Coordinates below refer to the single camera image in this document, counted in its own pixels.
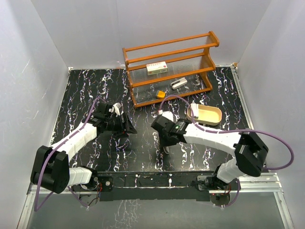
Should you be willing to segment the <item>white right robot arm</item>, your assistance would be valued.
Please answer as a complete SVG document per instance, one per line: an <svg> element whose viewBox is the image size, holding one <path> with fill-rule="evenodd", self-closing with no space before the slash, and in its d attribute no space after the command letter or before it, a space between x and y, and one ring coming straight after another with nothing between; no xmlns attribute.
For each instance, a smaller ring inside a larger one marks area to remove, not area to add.
<svg viewBox="0 0 305 229"><path fill-rule="evenodd" d="M254 132L226 133L209 127L202 127L187 119L172 119L171 112L156 117L151 127L158 132L161 146L174 146L179 142L200 144L221 150L233 156L220 164L213 175L197 184L210 189L225 189L230 182L244 175L259 177L263 170L268 147Z"/></svg>

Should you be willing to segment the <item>stack of cards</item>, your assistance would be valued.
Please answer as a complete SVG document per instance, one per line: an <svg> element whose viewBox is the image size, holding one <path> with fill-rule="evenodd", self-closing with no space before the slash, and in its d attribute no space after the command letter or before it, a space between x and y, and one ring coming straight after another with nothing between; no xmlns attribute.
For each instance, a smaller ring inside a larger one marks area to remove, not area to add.
<svg viewBox="0 0 305 229"><path fill-rule="evenodd" d="M193 119L199 118L199 105L195 103L191 103L191 115Z"/></svg>

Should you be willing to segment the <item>beige oval tray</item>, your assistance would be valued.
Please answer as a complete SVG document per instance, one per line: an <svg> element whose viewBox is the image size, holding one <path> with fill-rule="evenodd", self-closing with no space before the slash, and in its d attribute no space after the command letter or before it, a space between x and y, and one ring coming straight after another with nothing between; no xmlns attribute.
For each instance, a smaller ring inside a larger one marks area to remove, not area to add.
<svg viewBox="0 0 305 229"><path fill-rule="evenodd" d="M192 120L191 105L187 109L187 119ZM203 125L216 126L222 120L222 111L214 106L199 104L199 118L194 120Z"/></svg>

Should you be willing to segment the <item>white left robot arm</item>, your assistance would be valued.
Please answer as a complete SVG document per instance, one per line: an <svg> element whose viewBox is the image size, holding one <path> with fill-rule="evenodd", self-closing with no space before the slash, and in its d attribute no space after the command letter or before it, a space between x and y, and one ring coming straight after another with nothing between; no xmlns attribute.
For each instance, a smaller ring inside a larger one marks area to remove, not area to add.
<svg viewBox="0 0 305 229"><path fill-rule="evenodd" d="M115 137L127 138L137 131L120 103L99 103L89 119L51 146L38 148L30 177L31 183L54 193L66 187L81 185L87 190L98 186L97 171L88 167L69 166L70 160L90 141L108 131Z"/></svg>

